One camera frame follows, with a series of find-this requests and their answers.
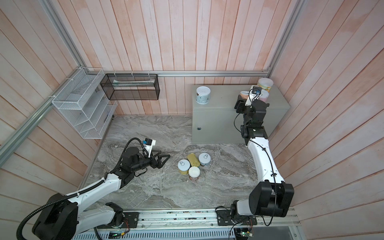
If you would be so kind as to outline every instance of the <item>gray marble surface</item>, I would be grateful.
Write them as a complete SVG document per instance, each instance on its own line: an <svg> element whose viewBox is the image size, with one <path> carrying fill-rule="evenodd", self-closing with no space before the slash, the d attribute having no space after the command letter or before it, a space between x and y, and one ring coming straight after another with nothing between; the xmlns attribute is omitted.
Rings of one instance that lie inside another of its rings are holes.
<svg viewBox="0 0 384 240"><path fill-rule="evenodd" d="M110 193L93 204L98 208L114 202L124 209L199 208L229 206L242 200L256 186L257 175L251 153L244 144L191 144L190 116L118 116L113 119L97 160L86 181L100 179L118 161L127 141L133 137L155 139L154 149L170 154L161 169L135 177L122 189ZM200 167L197 182L181 175L177 163L189 153L207 152L211 165Z"/></svg>

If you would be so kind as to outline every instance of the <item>gray cabinet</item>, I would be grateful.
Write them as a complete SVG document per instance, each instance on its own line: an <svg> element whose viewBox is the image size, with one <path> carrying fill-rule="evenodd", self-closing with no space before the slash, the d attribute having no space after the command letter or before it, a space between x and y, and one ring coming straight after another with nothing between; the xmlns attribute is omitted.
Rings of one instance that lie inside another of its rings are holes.
<svg viewBox="0 0 384 240"><path fill-rule="evenodd" d="M244 143L241 134L235 129L233 121L237 115L234 109L240 91L249 91L251 85L210 85L209 103L196 102L196 88L192 88L192 143ZM284 114L290 108L280 90L273 86L267 99L267 108L263 126L269 136ZM240 129L243 116L240 114L235 125Z"/></svg>

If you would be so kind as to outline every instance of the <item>white mesh shelf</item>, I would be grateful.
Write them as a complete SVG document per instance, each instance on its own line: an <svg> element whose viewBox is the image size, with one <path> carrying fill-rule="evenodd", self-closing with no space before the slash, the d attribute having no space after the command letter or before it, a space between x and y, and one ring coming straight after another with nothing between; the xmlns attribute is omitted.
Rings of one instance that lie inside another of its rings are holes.
<svg viewBox="0 0 384 240"><path fill-rule="evenodd" d="M108 105L104 91L96 89L103 77L102 70L87 75L82 68L52 101L83 138L101 139L117 107L116 101Z"/></svg>

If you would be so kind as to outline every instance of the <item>yellow can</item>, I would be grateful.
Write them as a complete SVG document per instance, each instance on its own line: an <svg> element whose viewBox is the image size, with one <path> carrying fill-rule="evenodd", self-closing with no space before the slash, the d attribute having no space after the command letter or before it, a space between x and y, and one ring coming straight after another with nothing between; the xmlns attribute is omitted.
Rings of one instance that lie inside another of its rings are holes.
<svg viewBox="0 0 384 240"><path fill-rule="evenodd" d="M189 164L189 161L186 160L186 159L182 159L179 161L179 163L177 164L177 167L179 169L179 173L182 174L182 175L187 175L188 174L188 170L189 168L191 167L191 165Z"/></svg>
<svg viewBox="0 0 384 240"><path fill-rule="evenodd" d="M197 157L194 153L191 153L187 156L188 161L191 163L192 167L200 166L200 162L197 160Z"/></svg>

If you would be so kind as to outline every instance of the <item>can with plastic lid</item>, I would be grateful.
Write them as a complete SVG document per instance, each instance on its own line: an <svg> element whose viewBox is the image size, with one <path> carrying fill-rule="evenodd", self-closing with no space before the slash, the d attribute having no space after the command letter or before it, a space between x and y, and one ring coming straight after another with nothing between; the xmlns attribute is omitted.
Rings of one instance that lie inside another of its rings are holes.
<svg viewBox="0 0 384 240"><path fill-rule="evenodd" d="M266 99L269 96L269 92L266 90L262 89L262 92L260 93L259 99L262 100L263 102L266 102Z"/></svg>
<svg viewBox="0 0 384 240"><path fill-rule="evenodd" d="M188 173L191 181L196 182L200 176L200 169L198 167L190 167Z"/></svg>
<svg viewBox="0 0 384 240"><path fill-rule="evenodd" d="M188 160L182 159L177 164L177 167L179 169L179 173L181 173L182 175L187 175L189 167L191 167L191 165Z"/></svg>
<svg viewBox="0 0 384 240"><path fill-rule="evenodd" d="M271 90L271 87L273 86L273 81L269 78L260 78L257 82L257 85L269 92Z"/></svg>
<svg viewBox="0 0 384 240"><path fill-rule="evenodd" d="M207 104L209 102L209 97L211 94L211 89L206 86L201 86L196 89L196 102L199 104Z"/></svg>
<svg viewBox="0 0 384 240"><path fill-rule="evenodd" d="M199 162L201 166L209 166L211 162L211 156L208 153L204 152L199 155Z"/></svg>

